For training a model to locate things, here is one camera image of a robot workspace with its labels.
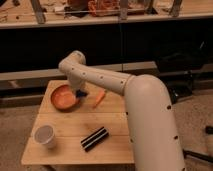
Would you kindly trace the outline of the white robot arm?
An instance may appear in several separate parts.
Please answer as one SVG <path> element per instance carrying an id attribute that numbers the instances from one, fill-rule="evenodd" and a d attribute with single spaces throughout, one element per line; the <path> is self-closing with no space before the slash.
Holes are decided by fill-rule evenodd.
<path id="1" fill-rule="evenodd" d="M 172 103 L 160 79 L 89 67 L 79 51 L 61 60 L 59 70 L 75 91 L 89 82 L 124 97 L 136 171 L 186 171 Z"/>

